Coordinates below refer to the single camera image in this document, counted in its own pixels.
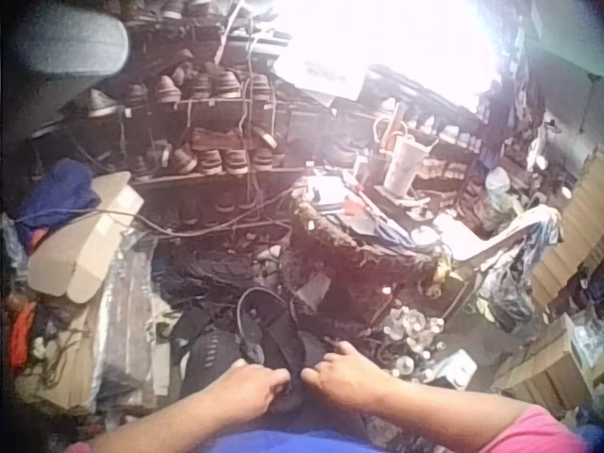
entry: stacked cardboard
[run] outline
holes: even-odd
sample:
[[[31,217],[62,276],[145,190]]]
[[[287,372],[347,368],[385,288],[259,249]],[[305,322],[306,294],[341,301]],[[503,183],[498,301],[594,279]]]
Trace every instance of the stacked cardboard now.
[[[509,358],[495,375],[494,389],[563,416],[592,397],[591,372],[573,343],[574,325],[565,314],[530,347]]]
[[[604,259],[604,145],[588,159],[573,197],[562,211],[563,243],[549,248],[532,272],[533,298],[545,307],[584,263]]]

